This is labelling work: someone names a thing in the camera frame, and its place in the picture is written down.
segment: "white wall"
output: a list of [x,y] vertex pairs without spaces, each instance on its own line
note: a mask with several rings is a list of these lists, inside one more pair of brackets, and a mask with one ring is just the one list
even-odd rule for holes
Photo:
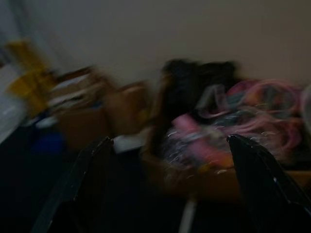
[[127,84],[155,81],[165,61],[185,57],[236,60],[252,78],[311,82],[310,0],[26,2],[63,70],[96,64]]
[[8,0],[0,1],[0,45],[6,40],[19,38],[18,30]]

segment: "dark floor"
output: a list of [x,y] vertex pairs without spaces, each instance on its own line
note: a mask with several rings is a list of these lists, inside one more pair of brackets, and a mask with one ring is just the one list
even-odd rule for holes
[[0,232],[30,232],[47,196],[75,153],[31,152],[34,127],[20,127],[0,144]]
[[[178,232],[186,200],[165,197],[150,187],[138,154],[135,150],[111,157],[96,233]],[[249,233],[252,228],[244,210],[200,201],[191,232]]]

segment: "blue object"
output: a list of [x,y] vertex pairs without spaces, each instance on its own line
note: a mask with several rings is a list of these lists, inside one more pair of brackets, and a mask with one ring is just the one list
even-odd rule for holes
[[31,147],[32,152],[61,153],[64,151],[65,141],[61,133],[48,133],[35,141]]

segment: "cardboard box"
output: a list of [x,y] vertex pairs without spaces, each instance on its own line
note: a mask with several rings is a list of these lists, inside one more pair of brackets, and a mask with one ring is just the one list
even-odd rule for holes
[[150,104],[142,82],[107,93],[104,105],[114,136],[139,133],[149,120]]
[[[166,194],[189,198],[207,199],[215,202],[241,203],[243,197],[235,170],[219,173],[209,170],[203,173],[172,166],[159,156],[159,145],[171,125],[174,116],[165,109],[165,94],[170,78],[164,77],[163,85],[155,100],[153,118],[155,125],[150,130],[142,150],[142,161],[148,179]],[[311,171],[286,171],[307,194],[311,191]]]
[[71,150],[81,150],[94,140],[111,136],[103,107],[68,110],[56,117],[58,129]]
[[55,86],[49,94],[49,99],[56,99],[69,94],[81,92],[98,83],[98,79],[94,74],[85,74]]
[[56,81],[58,83],[62,83],[64,81],[74,79],[74,78],[77,78],[77,77],[82,76],[82,75],[90,74],[92,72],[94,72],[93,67],[85,67],[85,68],[75,70],[73,72],[69,72],[69,73],[66,73],[64,75],[61,75],[61,76],[56,78]]
[[48,102],[52,113],[61,112],[68,109],[78,109],[87,107],[86,103],[94,103],[104,96],[103,84],[98,83],[79,92],[54,98]]

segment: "yellow object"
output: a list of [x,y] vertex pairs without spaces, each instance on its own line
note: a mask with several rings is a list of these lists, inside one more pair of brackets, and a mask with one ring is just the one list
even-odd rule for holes
[[140,110],[137,114],[137,119],[138,119],[139,125],[143,125],[145,122],[147,122],[148,118],[149,118],[149,109],[148,108]]
[[32,75],[28,73],[15,80],[8,88],[10,92],[26,101],[31,117],[47,108],[45,97],[33,79]]
[[198,167],[198,172],[199,173],[205,173],[210,170],[210,165],[209,164],[204,164]]
[[28,41],[9,42],[6,46],[26,71],[46,70],[48,68]]
[[56,83],[29,41],[9,42],[6,46],[26,70],[9,90],[27,102],[29,115],[34,117],[47,109],[46,96]]

